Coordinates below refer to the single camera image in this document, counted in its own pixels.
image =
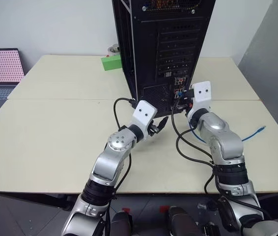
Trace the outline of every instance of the computer tower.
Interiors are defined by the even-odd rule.
[[[112,2],[132,97],[155,106],[157,117],[169,115],[191,84],[215,0]]]

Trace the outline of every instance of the green box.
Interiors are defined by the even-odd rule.
[[[110,56],[107,58],[101,58],[104,70],[114,70],[121,68],[120,55]]]

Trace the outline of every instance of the beige tabletop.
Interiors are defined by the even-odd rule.
[[[122,69],[104,71],[98,56],[43,56],[9,99],[130,97]],[[213,100],[258,100],[231,58],[200,58],[193,83],[211,81]]]
[[[117,129],[112,105],[112,100],[8,100],[0,109],[0,191],[81,192],[107,137]],[[242,138],[267,126],[244,142],[244,154],[255,190],[278,191],[278,125],[262,102],[212,101],[211,108]],[[133,109],[121,102],[117,112],[127,124]],[[175,115],[175,121],[179,130],[188,129],[183,114]],[[206,148],[191,134],[186,137]],[[210,168],[182,158],[175,140],[168,122],[161,133],[139,143],[119,192],[203,192]],[[180,146],[186,155],[208,160],[197,150]],[[213,184],[209,191],[216,192]]]

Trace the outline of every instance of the black cable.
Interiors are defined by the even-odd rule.
[[[217,188],[217,190],[219,191],[219,193],[220,193],[223,197],[225,197],[225,198],[227,198],[228,200],[230,200],[230,201],[232,201],[232,202],[235,202],[235,203],[237,203],[237,204],[240,204],[240,205],[243,205],[243,206],[246,206],[246,207],[250,207],[250,208],[253,208],[253,209],[258,210],[258,211],[261,211],[261,212],[264,213],[264,215],[268,218],[268,220],[272,220],[272,217],[270,216],[270,214],[269,214],[266,210],[264,210],[264,209],[262,209],[262,208],[260,208],[260,207],[258,207],[258,206],[254,206],[254,205],[252,205],[252,204],[248,204],[248,203],[241,202],[241,201],[239,201],[239,200],[237,200],[237,199],[235,199],[235,198],[233,198],[233,197],[231,197],[231,196],[228,196],[228,195],[226,195],[225,193],[223,193],[223,191],[221,191],[221,189],[219,188],[218,177],[217,177],[217,176],[215,176],[215,183],[216,183],[216,188]]]
[[[111,201],[109,201],[109,206],[106,210],[106,215],[105,215],[105,236],[110,236],[110,232],[111,232],[110,207],[111,207]]]
[[[241,226],[241,236],[244,236],[244,225]]]
[[[214,173],[212,172],[210,178],[207,180],[207,182],[206,182],[205,185],[204,185],[204,192],[205,192],[206,194],[208,194],[208,191],[207,191],[208,184],[211,182],[211,180],[212,180],[213,178],[214,178]]]
[[[121,100],[129,102],[131,99],[128,99],[128,98],[125,98],[125,97],[120,97],[120,98],[116,99],[115,102],[114,102],[113,110],[114,110],[114,116],[115,116],[115,120],[116,120],[116,124],[117,124],[118,129],[120,129],[120,125],[119,125],[117,114],[116,114],[116,104]]]
[[[117,192],[118,188],[121,186],[121,184],[123,183],[124,179],[126,178],[127,174],[129,173],[131,168],[131,154],[129,154],[129,164],[128,164],[128,168],[126,170],[126,173],[124,174],[123,178],[121,178],[120,182],[118,183],[118,185],[115,188],[115,192]]]
[[[183,154],[182,151],[179,149],[178,142],[179,142],[180,139],[182,139],[182,135],[184,135],[184,134],[186,134],[186,133],[188,133],[188,132],[190,132],[190,131],[191,131],[191,130],[189,129],[189,130],[186,130],[186,131],[184,131],[183,133],[179,134],[179,136],[178,136],[177,139],[176,139],[176,150],[178,151],[178,153],[179,153],[182,157],[186,158],[187,160],[190,160],[190,161],[194,161],[194,162],[198,162],[198,163],[202,163],[202,164],[208,165],[208,166],[210,166],[210,167],[213,169],[213,165],[210,164],[209,162],[202,161],[202,160],[198,160],[198,159],[193,159],[193,158],[191,158],[191,157],[188,157],[188,156],[186,156],[185,154]]]
[[[120,125],[119,125],[118,118],[117,118],[117,114],[116,114],[116,104],[117,104],[119,101],[121,101],[121,100],[125,100],[125,101],[128,101],[128,102],[131,101],[131,99],[121,97],[121,98],[116,99],[115,102],[114,102],[113,111],[114,111],[114,116],[115,116],[115,120],[116,120],[116,124],[117,124],[118,130],[120,129]],[[132,161],[131,161],[131,154],[129,154],[129,165],[128,165],[127,171],[126,171],[126,173],[124,174],[123,178],[121,178],[121,180],[120,180],[120,182],[118,183],[118,185],[116,186],[116,188],[115,188],[115,193],[117,192],[118,188],[121,186],[121,184],[122,184],[123,181],[125,180],[127,174],[129,173],[130,168],[131,168],[131,162],[132,162]],[[105,236],[110,236],[110,232],[111,232],[110,208],[111,208],[111,200],[109,201],[109,206],[108,206],[108,208],[106,209],[106,217],[105,217]]]
[[[177,104],[178,104],[178,102],[179,102],[179,99],[180,99],[180,98],[177,99],[175,105],[173,106],[172,114],[171,114],[172,125],[173,125],[173,128],[174,128],[176,134],[178,135],[178,137],[179,137],[181,140],[183,140],[183,141],[184,141],[185,143],[187,143],[189,146],[192,146],[193,148],[197,149],[198,151],[203,152],[204,154],[206,154],[207,156],[209,156],[209,157],[212,159],[212,155],[211,155],[210,153],[208,153],[207,151],[205,151],[205,150],[203,150],[203,149],[197,147],[196,145],[190,143],[189,141],[187,141],[187,140],[182,136],[182,134],[183,134],[184,132],[183,132],[182,134],[180,134],[180,133],[178,132],[178,130],[177,130],[177,128],[176,128],[176,125],[175,125],[175,122],[174,122],[174,109],[175,109],[175,107],[177,106]]]

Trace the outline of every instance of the gray floor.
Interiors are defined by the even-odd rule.
[[[111,217],[123,208],[128,208],[134,221],[133,235],[168,235],[160,212],[162,206],[183,207],[200,224],[213,222],[219,225],[221,235],[226,232],[217,212],[197,207],[207,198],[191,196],[121,196],[111,204]],[[15,199],[0,197],[0,236],[58,236],[69,212],[59,208],[43,206]]]

